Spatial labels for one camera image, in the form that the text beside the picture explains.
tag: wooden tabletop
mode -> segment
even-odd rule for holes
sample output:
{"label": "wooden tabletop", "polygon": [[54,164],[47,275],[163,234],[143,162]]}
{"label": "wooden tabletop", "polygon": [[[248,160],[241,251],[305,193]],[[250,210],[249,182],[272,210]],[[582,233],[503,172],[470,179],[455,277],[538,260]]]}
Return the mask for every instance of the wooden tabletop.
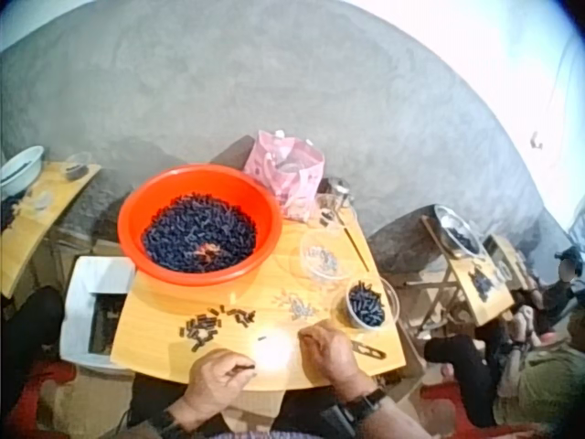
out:
{"label": "wooden tabletop", "polygon": [[[461,259],[452,256],[451,253],[443,247],[441,240],[435,233],[435,224],[433,224],[433,221],[435,221],[435,219],[425,216],[422,217],[423,224],[434,239],[437,247],[441,250],[447,263],[455,274],[458,284],[463,290],[465,299],[472,311],[475,324],[480,327],[490,320],[500,316],[505,310],[514,304],[514,299],[505,284],[498,280],[496,276],[497,269],[494,262],[488,255],[485,255],[484,258]],[[475,271],[475,266],[477,266],[494,284],[494,287],[488,292],[486,302],[480,298],[475,286],[473,286],[470,273]]]}
{"label": "wooden tabletop", "polygon": [[[68,181],[61,174],[62,165],[60,162],[45,163],[43,171],[31,187],[30,195],[20,202],[18,206],[20,211],[15,220],[2,232],[0,254],[2,294],[5,297],[12,297],[30,257],[50,227],[101,169],[98,165],[90,165],[90,171],[84,177],[76,181]],[[43,192],[49,193],[52,200],[46,209],[37,211],[35,201]]]}
{"label": "wooden tabletop", "polygon": [[[357,221],[344,220],[370,272],[375,272],[376,265]],[[386,353],[383,360],[356,354],[366,373],[375,375],[404,366],[399,334],[389,316],[383,331],[354,329],[340,306],[349,280],[325,289],[307,277],[301,267],[299,248],[308,230],[311,229],[304,224],[285,221],[279,243],[266,262],[254,273],[225,284],[189,288],[166,284],[138,272],[116,331],[112,360],[156,378],[186,383],[196,359],[215,348],[228,348],[250,356],[257,363],[258,376],[248,385],[248,391],[311,388],[325,385],[326,381],[302,363],[297,333],[302,327],[331,318],[352,339]],[[354,267],[356,276],[364,273],[362,262],[343,232],[336,242],[332,250],[338,259]],[[292,297],[311,306],[314,314],[293,319]],[[389,313],[386,297],[384,301]],[[189,318],[204,313],[209,316],[209,308],[219,310],[221,305],[226,311],[255,310],[254,323],[244,328],[233,316],[221,314],[222,328],[218,334],[196,353],[191,352],[194,342],[180,337],[179,328]]]}
{"label": "wooden tabletop", "polygon": [[[512,274],[512,280],[507,282],[508,288],[510,289],[523,289],[529,290],[527,280],[527,267],[524,261],[520,259],[517,250],[510,243],[509,240],[499,235],[491,235],[497,250],[501,252],[501,259],[505,262],[505,265]],[[498,254],[494,255],[494,260],[499,259]]]}

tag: seated worker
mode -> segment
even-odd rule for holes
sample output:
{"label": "seated worker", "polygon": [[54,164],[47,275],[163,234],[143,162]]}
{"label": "seated worker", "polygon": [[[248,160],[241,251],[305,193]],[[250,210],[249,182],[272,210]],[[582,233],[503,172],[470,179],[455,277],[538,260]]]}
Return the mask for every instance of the seated worker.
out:
{"label": "seated worker", "polygon": [[561,253],[556,253],[555,258],[560,260],[558,265],[558,281],[546,286],[538,279],[529,276],[528,290],[512,291],[516,302],[512,307],[515,312],[522,305],[528,305],[535,310],[535,330],[542,335],[553,330],[563,316],[570,299],[576,296],[572,290],[572,281],[583,273],[583,260],[576,247],[570,247]]}
{"label": "seated worker", "polygon": [[[375,382],[357,366],[349,338],[330,322],[322,321],[299,332],[303,361],[313,363],[317,370],[333,385],[335,396],[342,403],[361,401],[378,390]],[[152,413],[150,419],[115,437],[166,438],[197,437],[219,438],[315,438],[343,437],[335,428],[320,417],[324,408],[323,398],[330,388],[287,392],[281,413],[269,434],[233,434],[220,413],[226,409],[255,376],[254,361],[243,355],[221,349],[207,354],[192,367],[189,384],[182,386],[175,401],[165,402],[164,381],[151,387],[151,397],[158,397],[168,407]],[[140,397],[133,389],[133,400]],[[131,402],[131,412],[140,410],[140,404]],[[365,419],[359,424],[359,432],[367,438],[430,439],[430,436],[396,404],[383,395],[379,406],[364,412]]]}
{"label": "seated worker", "polygon": [[515,314],[510,343],[503,322],[493,320],[475,330],[485,341],[485,360],[468,336],[432,338],[424,358],[451,363],[465,411],[477,427],[558,421],[575,400],[585,380],[585,306],[571,314],[570,341],[552,349],[536,349],[532,308]]}
{"label": "seated worker", "polygon": [[64,314],[59,292],[45,286],[28,297],[11,319],[5,321],[2,318],[3,427],[43,345],[51,345],[59,339]]}

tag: metal bowl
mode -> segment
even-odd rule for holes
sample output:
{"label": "metal bowl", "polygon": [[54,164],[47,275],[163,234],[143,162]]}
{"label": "metal bowl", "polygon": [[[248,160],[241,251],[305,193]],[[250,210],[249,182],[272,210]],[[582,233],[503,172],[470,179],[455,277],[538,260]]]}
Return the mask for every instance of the metal bowl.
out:
{"label": "metal bowl", "polygon": [[440,225],[441,243],[455,258],[475,258],[483,254],[482,244],[465,220],[439,204],[435,205],[434,211]]}

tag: plastic bag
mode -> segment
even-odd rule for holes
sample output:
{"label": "plastic bag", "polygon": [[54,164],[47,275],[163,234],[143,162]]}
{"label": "plastic bag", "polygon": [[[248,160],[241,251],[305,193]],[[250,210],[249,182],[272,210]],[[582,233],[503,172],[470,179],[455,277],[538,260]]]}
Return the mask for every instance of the plastic bag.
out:
{"label": "plastic bag", "polygon": [[307,221],[324,172],[324,156],[307,140],[258,132],[244,172],[278,199],[282,214]]}

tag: black watch strap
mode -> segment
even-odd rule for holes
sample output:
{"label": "black watch strap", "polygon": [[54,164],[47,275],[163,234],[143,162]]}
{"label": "black watch strap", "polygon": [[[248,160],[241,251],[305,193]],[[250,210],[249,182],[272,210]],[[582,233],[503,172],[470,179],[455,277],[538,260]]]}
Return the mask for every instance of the black watch strap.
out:
{"label": "black watch strap", "polygon": [[386,393],[382,389],[375,389],[369,395],[357,398],[346,404],[346,411],[353,418],[353,423],[361,423],[380,408],[380,401],[385,397]]}
{"label": "black watch strap", "polygon": [[175,418],[167,410],[158,413],[148,420],[156,432],[163,439],[187,439],[200,437],[195,433],[189,433],[183,430],[183,427],[175,422]]}

